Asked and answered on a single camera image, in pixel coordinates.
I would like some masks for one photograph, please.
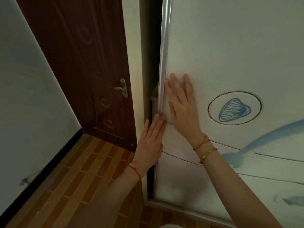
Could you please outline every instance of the orange floor tile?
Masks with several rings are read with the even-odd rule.
[[[128,150],[83,135],[6,228],[64,228],[122,174],[133,157]],[[121,205],[115,228],[158,228],[168,223],[186,228],[214,227],[145,206],[142,195],[139,182]]]

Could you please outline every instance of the hand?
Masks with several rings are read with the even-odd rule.
[[[148,130],[149,120],[146,120],[145,128],[139,139],[132,167],[136,167],[140,176],[146,175],[150,169],[161,157],[163,151],[162,139],[167,125],[166,115],[155,115],[150,129]]]
[[[199,125],[193,87],[187,74],[184,74],[186,93],[174,73],[170,75],[177,90],[178,98],[173,94],[169,80],[165,80],[166,93],[170,98],[171,122],[175,129],[184,136],[193,148],[197,147],[205,137]]]

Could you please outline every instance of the dark red door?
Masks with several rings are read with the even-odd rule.
[[[134,151],[121,0],[17,2],[84,131]]]

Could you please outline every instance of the door lever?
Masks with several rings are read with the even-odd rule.
[[[125,98],[128,98],[128,89],[127,89],[126,81],[123,78],[120,79],[120,85],[121,85],[121,87],[111,87],[111,89],[122,90],[123,96]]]

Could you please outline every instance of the bracelet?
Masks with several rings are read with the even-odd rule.
[[[203,142],[201,144],[199,144],[196,148],[193,148],[193,150],[195,151],[196,149],[200,148],[201,145],[203,145],[204,143],[210,141],[210,139],[207,139],[207,141],[205,141],[206,138],[207,138],[207,135],[205,135]]]
[[[207,157],[208,154],[210,154],[212,151],[217,150],[217,148],[213,147],[210,149],[200,160],[200,164],[203,164],[203,160]]]
[[[129,166],[132,170],[134,170],[134,171],[138,174],[139,179],[141,179],[141,176],[140,176],[139,172],[137,171],[136,167],[133,167],[133,166],[131,166],[130,164],[129,164],[128,166]]]

